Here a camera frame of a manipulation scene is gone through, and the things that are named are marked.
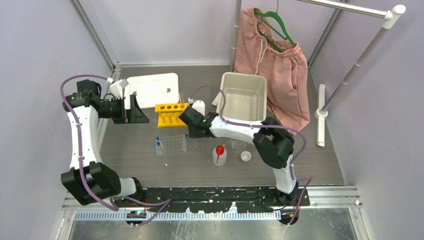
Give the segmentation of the red capped wash bottle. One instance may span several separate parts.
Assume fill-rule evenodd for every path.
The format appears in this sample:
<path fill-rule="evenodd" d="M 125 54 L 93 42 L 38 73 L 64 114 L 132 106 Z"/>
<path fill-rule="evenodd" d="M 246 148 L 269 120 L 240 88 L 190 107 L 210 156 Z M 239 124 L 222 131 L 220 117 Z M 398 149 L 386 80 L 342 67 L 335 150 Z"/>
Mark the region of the red capped wash bottle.
<path fill-rule="evenodd" d="M 223 166 L 227 162 L 228 151 L 223 145 L 218 145 L 212 151 L 212 162 L 217 167 Z"/>

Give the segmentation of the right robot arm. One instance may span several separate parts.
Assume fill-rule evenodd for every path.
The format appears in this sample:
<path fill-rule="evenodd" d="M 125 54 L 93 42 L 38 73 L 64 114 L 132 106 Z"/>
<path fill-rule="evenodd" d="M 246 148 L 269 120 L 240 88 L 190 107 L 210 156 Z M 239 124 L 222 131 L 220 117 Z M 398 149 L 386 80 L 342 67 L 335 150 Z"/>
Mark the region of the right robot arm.
<path fill-rule="evenodd" d="M 191 106 L 178 118 L 188 126 L 188 136 L 192 139 L 229 138 L 254 145 L 263 162 L 273 170 L 279 202 L 288 206 L 297 199 L 299 182 L 293 162 L 299 154 L 294 152 L 292 128 L 270 116 L 263 121 L 245 121 L 216 112 L 203 115 Z"/>

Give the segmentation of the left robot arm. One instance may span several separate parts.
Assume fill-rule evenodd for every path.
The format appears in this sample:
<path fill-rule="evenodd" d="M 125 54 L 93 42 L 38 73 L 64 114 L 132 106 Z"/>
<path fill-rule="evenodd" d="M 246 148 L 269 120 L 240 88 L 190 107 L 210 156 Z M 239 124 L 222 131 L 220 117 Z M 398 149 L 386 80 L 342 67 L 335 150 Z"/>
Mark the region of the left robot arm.
<path fill-rule="evenodd" d="M 100 203 L 116 211 L 119 207 L 141 206 L 146 193 L 135 177 L 122 178 L 106 166 L 100 155 L 99 119 L 119 124 L 147 124 L 148 117 L 138 105 L 127 80 L 111 84 L 109 99 L 101 98 L 102 87 L 93 80 L 76 83 L 77 91 L 63 95 L 72 136 L 69 171 L 61 174 L 61 183 L 82 206 Z"/>

